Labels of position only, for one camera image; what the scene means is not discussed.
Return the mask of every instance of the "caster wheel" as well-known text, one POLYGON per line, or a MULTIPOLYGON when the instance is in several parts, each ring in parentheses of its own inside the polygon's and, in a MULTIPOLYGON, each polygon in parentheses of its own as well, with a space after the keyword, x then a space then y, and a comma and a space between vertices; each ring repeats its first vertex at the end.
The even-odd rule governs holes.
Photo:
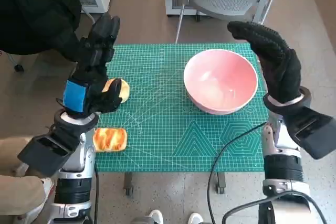
POLYGON ((24 72, 25 71, 24 68, 22 67, 22 65, 19 65, 19 64, 14 66, 14 70, 16 72, 24 72))
POLYGON ((219 187, 217 185, 216 189, 217 189, 217 194, 224 194, 225 193, 225 188, 224 187, 219 187))
POLYGON ((134 190, 133 187, 125 189, 125 195, 126 196, 132 196, 133 195, 133 190, 134 190))

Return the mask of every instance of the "blue tape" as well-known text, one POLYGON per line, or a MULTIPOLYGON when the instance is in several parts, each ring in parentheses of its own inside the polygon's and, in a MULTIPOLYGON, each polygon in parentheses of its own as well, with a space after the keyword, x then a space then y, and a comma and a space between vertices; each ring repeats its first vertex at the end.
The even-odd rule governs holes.
POLYGON ((84 101, 86 95, 86 87, 78 85, 72 81, 67 81, 63 93, 63 104, 65 107, 76 111, 84 111, 84 101))

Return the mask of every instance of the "cutting mat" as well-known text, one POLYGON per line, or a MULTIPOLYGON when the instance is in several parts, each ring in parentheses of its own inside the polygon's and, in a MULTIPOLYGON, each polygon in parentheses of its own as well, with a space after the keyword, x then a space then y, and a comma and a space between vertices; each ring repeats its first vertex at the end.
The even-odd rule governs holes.
MULTIPOLYGON (((101 115, 98 127, 122 127, 127 149, 98 153, 102 172, 208 172, 225 143, 266 121, 260 85, 244 108, 230 115, 200 111, 188 98, 183 70, 188 60, 206 49, 221 48, 246 57, 261 74, 249 44, 117 45, 110 78, 123 78, 131 87, 129 100, 117 112, 101 115)), ((263 170, 260 131, 234 143, 223 154, 217 171, 263 170)))

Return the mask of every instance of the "bread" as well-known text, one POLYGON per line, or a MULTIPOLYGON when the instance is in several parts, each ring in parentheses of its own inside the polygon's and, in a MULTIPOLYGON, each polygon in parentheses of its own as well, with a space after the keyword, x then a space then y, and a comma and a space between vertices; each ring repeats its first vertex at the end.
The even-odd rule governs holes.
POLYGON ((98 128, 93 135, 97 152, 119 152, 126 148, 127 132, 123 128, 98 128))
MULTIPOLYGON (((102 92, 108 91, 112 81, 114 80, 115 78, 108 80, 102 92)), ((119 97, 122 99, 121 103, 124 103, 125 101, 127 101, 128 97, 130 97, 130 86, 123 79, 121 79, 121 90, 120 90, 119 97)))

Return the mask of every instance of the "metal table leg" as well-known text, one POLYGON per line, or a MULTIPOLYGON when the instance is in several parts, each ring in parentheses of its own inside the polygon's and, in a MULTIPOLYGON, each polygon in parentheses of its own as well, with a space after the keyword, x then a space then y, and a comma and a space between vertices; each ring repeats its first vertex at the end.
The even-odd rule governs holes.
POLYGON ((226 188, 225 173, 217 173, 217 179, 218 179, 218 184, 216 187, 217 193, 224 194, 226 188))
POLYGON ((124 191, 125 195, 132 196, 133 195, 133 185, 132 185, 132 177, 133 173, 124 173, 124 191))

